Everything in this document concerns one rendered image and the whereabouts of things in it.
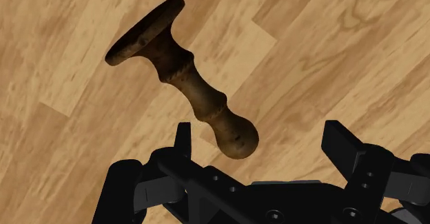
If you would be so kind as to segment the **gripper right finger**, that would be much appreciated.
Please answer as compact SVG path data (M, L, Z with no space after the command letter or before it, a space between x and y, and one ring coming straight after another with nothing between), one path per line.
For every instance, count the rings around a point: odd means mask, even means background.
M385 197L398 200L419 224L430 224L430 154L400 159L363 143L337 120L325 121L322 137L322 151L347 180L330 224L409 224L381 209Z

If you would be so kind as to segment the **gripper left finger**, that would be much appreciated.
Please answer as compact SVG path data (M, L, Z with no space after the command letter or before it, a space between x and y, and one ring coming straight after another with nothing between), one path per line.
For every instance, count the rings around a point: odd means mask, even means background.
M143 224L162 205L182 224L250 224L244 185L215 167L191 160L191 125L179 123L172 147L154 150L146 164L111 164L92 224Z

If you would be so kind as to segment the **brown wooden turned stamp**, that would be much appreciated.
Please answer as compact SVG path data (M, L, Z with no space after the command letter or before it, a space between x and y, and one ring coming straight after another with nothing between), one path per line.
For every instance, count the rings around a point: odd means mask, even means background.
M220 151L231 159L247 158L258 147L256 127L228 108L227 96L203 79L193 53L172 36L172 24L184 7L184 0L166 0L155 7L114 43L105 62L116 66L131 57L148 59L159 80L177 88L195 117L210 125Z

